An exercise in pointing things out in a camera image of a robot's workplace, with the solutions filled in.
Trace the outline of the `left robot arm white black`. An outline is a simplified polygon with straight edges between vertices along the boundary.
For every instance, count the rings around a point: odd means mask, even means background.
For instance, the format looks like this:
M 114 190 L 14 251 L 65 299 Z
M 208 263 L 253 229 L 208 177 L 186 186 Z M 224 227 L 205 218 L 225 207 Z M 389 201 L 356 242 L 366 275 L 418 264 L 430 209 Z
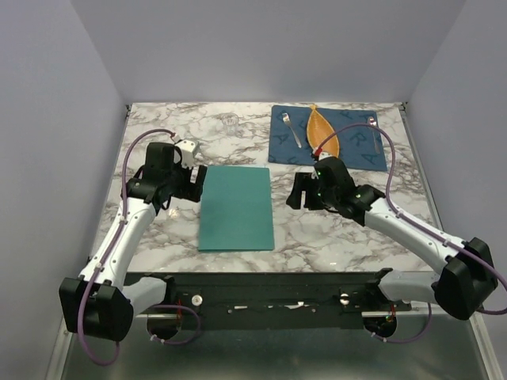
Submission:
M 151 142 L 145 162 L 122 187 L 119 209 L 99 249 L 75 279 L 66 278 L 59 297 L 72 333 L 122 341 L 133 319 L 154 307 L 170 311 L 176 287 L 170 277 L 144 276 L 125 284 L 128 267 L 145 231 L 173 198 L 200 201 L 207 168 L 192 176 L 198 142 Z

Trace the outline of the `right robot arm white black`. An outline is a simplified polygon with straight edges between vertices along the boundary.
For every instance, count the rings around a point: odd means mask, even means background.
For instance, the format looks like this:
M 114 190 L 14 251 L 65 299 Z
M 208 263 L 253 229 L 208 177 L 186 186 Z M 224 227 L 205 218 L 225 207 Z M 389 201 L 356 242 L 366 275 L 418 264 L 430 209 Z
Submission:
M 326 210 L 380 232 L 422 259 L 431 275 L 390 271 L 364 291 L 366 304 L 382 310 L 392 301 L 440 306 L 466 321 L 497 288 L 489 246 L 474 237 L 446 234 L 396 206 L 387 193 L 354 183 L 343 161 L 330 156 L 310 173 L 297 173 L 286 204 L 295 210 Z

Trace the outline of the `teal green folder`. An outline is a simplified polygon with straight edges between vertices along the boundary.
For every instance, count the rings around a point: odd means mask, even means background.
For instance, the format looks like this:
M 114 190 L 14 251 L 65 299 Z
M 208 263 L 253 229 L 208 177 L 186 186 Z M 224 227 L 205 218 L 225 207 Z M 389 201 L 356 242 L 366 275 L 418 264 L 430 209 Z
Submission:
M 210 166 L 200 202 L 198 250 L 222 253 L 274 247 L 269 169 Z

